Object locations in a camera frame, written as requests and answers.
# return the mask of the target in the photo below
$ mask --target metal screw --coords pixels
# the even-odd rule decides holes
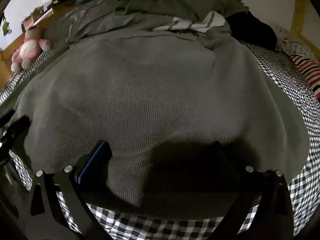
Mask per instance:
[[[65,171],[65,172],[70,172],[70,171],[72,171],[72,169],[73,169],[72,165],[68,165],[68,166],[66,166],[66,167],[64,168],[64,171]]]
[[[37,171],[36,176],[40,177],[42,174],[43,174],[43,171],[39,170],[39,171]]]
[[[279,176],[279,177],[281,177],[281,176],[283,175],[283,173],[282,173],[282,171],[280,171],[280,170],[276,170],[276,175]]]
[[[246,166],[245,170],[250,173],[254,172],[254,168],[252,166]]]

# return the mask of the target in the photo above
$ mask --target cardboard box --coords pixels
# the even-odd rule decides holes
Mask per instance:
[[[39,6],[31,13],[33,22],[35,23],[44,14],[43,6]]]
[[[30,27],[33,26],[33,24],[34,24],[34,21],[32,20],[31,15],[29,15],[27,18],[25,18],[22,21],[22,25],[23,25],[25,30],[28,30]]]

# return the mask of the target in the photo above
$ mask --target poster on wall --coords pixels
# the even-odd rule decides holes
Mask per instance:
[[[12,30],[9,27],[9,22],[7,22],[4,14],[3,14],[3,25],[2,25],[2,31],[3,31],[3,36],[6,36],[7,34],[10,34]]]

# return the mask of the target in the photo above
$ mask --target red and white striped fabric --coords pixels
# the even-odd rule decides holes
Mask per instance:
[[[304,54],[293,54],[290,57],[307,80],[316,98],[320,98],[320,65]]]

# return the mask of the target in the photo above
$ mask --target gray blanket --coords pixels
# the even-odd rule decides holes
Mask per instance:
[[[288,183],[300,172],[309,151],[301,113],[228,26],[197,37],[148,31],[172,17],[85,15],[69,14],[70,49],[14,102],[12,120],[32,120],[15,152],[33,171],[60,171],[103,139],[105,185],[127,204],[106,198],[104,207],[183,219],[222,216],[239,191],[213,141],[236,168],[280,169]]]

